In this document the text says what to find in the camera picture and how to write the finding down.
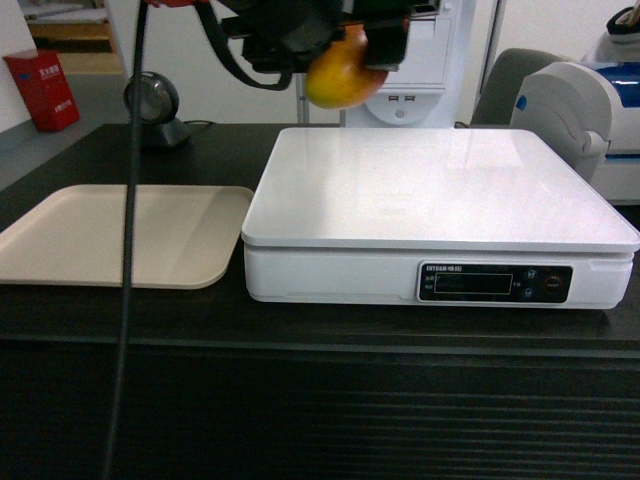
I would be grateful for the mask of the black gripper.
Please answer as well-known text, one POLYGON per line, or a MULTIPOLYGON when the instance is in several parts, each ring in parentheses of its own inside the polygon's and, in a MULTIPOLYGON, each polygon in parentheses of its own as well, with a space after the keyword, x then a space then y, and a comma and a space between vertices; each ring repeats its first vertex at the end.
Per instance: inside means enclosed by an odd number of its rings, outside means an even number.
POLYGON ((302 73, 342 40, 347 25, 362 24, 365 66, 397 71, 405 59, 412 20, 437 13, 438 1, 224 1, 232 16, 215 20, 226 44, 243 42, 243 57, 260 73, 302 73))

